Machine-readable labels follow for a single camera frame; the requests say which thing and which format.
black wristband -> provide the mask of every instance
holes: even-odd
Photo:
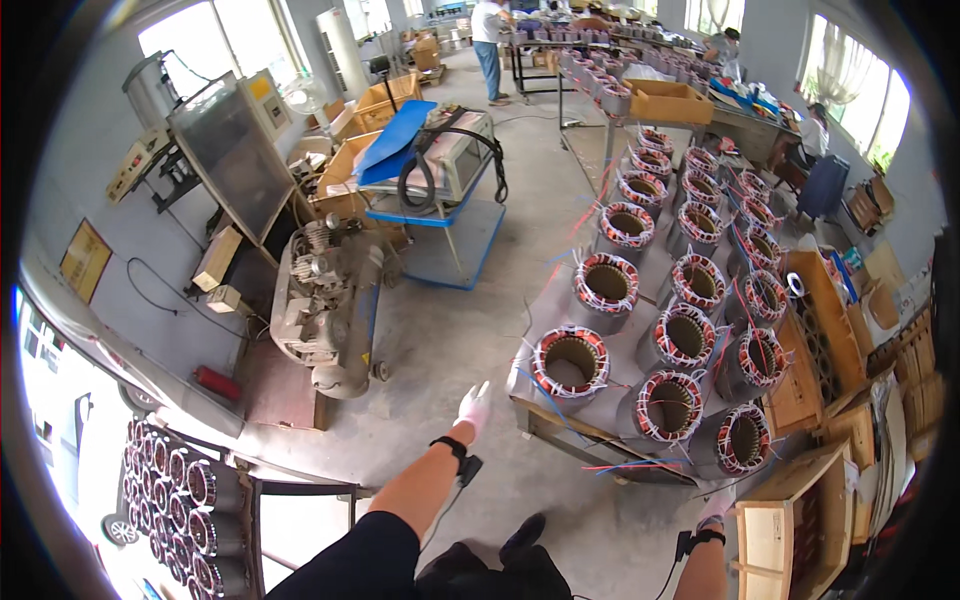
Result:
[[[433,444],[446,444],[450,446],[450,452],[453,454],[453,457],[457,459],[457,476],[460,478],[457,482],[461,488],[465,488],[467,484],[473,480],[473,476],[477,474],[477,471],[480,470],[480,467],[483,466],[483,461],[480,460],[477,456],[467,456],[467,447],[449,436],[441,436],[433,442]]]
[[[450,451],[453,453],[453,457],[456,458],[457,461],[460,462],[461,464],[467,458],[467,447],[457,442],[453,438],[449,436],[441,436],[440,438],[437,438],[436,440],[431,442],[430,446],[432,447],[433,444],[437,444],[437,443],[446,444],[450,446]]]
[[[696,536],[690,538],[690,545],[687,547],[686,553],[689,554],[690,552],[693,552],[694,546],[696,546],[698,543],[706,543],[710,540],[720,540],[720,543],[725,546],[727,545],[727,536],[713,531],[712,529],[701,529],[697,532]]]

car wheel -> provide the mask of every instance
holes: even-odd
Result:
[[[120,389],[120,399],[127,405],[127,408],[141,417],[153,413],[160,407],[157,400],[136,386],[118,381],[117,387]]]
[[[100,521],[100,527],[104,530],[104,535],[112,541],[114,545],[123,547],[134,543],[140,537],[136,529],[130,525],[127,518],[121,515],[107,515]]]

red fire extinguisher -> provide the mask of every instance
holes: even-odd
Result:
[[[194,369],[193,378],[209,391],[215,392],[232,402],[240,399],[240,386],[237,385],[237,382],[206,365],[200,365]]]

framed sign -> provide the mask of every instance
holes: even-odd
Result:
[[[60,272],[73,291],[90,304],[113,251],[89,221],[83,219],[60,262]]]

blue jeans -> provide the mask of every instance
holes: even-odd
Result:
[[[496,55],[496,44],[474,41],[473,52],[477,53],[484,79],[487,80],[487,99],[493,102],[500,95],[500,57]]]

